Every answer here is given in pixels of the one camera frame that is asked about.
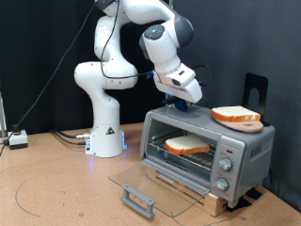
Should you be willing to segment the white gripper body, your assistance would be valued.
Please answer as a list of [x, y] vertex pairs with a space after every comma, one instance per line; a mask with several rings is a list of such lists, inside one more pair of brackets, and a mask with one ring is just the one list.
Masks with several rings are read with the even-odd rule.
[[185, 101], [196, 104], [202, 98], [201, 87], [196, 79], [193, 79], [183, 88], [163, 84], [158, 75], [153, 77], [155, 86], [162, 92], [171, 94]]

